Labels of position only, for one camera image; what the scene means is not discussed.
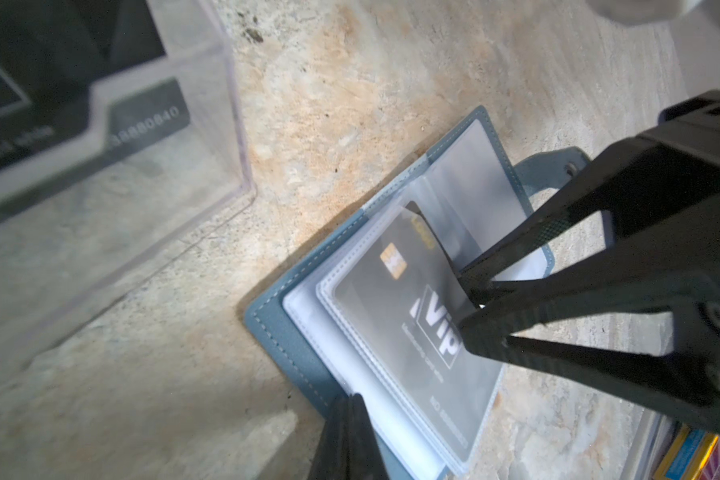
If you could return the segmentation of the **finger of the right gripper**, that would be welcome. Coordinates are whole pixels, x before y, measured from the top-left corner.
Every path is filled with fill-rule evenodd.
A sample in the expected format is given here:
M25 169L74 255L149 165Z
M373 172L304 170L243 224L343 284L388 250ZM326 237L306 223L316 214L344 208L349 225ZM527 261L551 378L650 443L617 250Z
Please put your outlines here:
M466 285L480 310L459 321L478 356L563 377L720 434L720 301L664 295L647 281L592 285L555 274L532 281ZM637 310L671 315L673 349L650 355L522 336L539 324Z

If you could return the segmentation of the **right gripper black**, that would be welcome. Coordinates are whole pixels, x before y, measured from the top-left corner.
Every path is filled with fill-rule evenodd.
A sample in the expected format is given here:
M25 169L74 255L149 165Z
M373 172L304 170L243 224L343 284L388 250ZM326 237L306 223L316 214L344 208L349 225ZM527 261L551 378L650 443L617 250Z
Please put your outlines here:
M649 287L720 270L720 90L666 108L657 143L617 142L459 274L474 297L491 281L589 216L602 217L605 248L521 287L560 297L603 287Z

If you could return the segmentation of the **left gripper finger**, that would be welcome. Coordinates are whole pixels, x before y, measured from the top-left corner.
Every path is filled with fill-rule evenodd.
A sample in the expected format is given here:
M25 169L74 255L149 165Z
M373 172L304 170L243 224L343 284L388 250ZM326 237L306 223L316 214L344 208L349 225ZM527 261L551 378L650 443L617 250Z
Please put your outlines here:
M329 410L308 479L388 478L363 397L339 398Z

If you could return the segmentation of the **blue card holder wallet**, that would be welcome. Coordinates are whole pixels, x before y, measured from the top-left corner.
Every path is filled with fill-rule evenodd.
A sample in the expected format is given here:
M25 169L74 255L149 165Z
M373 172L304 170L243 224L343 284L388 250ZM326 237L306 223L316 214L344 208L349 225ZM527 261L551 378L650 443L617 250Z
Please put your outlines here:
M395 479L463 475L503 375L469 353L458 271L522 223L531 197L589 158L512 164L477 108L246 309L244 321L322 413L360 395Z

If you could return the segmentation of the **black vip card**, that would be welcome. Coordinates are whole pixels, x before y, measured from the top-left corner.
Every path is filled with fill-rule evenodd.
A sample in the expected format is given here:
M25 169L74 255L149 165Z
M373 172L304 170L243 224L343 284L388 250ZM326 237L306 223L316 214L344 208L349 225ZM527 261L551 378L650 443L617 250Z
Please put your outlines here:
M384 212L316 293L361 358L446 463L464 474L502 376L456 321L475 308L422 215Z
M81 135L95 82L165 54L145 1L0 1L0 171Z

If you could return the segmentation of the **pink orange patterned card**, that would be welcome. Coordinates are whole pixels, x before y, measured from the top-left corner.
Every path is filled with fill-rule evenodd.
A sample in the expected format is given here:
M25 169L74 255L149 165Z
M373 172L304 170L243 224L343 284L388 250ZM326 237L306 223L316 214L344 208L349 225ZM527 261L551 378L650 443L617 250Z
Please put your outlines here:
M683 424L652 479L720 479L720 436Z

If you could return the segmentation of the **black VIP card in box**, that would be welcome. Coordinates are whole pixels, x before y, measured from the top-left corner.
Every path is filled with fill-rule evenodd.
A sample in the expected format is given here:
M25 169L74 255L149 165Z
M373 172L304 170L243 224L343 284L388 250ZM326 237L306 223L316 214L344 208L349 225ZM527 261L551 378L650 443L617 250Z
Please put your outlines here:
M145 1L0 1L0 171L81 135L95 82L165 54Z

